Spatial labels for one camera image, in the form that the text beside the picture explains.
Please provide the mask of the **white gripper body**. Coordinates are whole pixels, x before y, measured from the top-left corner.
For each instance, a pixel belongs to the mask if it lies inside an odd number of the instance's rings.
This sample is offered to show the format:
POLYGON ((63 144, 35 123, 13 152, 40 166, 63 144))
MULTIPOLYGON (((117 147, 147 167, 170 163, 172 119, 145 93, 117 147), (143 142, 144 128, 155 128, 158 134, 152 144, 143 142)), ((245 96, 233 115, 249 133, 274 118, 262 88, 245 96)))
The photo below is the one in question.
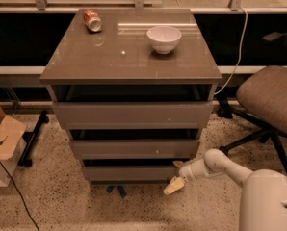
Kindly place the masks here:
POLYGON ((204 176, 205 164, 202 160, 185 162, 179 169, 179 176, 185 181, 194 181, 204 176))

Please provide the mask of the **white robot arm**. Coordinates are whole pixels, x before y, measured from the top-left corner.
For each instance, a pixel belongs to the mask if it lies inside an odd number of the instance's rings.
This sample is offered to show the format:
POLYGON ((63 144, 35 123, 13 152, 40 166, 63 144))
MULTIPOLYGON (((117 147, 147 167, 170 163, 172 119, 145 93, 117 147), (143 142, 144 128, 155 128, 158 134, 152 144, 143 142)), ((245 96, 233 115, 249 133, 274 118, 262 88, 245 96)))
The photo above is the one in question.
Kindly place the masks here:
POLYGON ((287 231, 287 176, 270 169, 256 171, 231 161, 218 149, 200 160, 175 161, 178 174, 165 187, 170 195, 186 182, 227 175, 241 189, 239 231, 287 231))

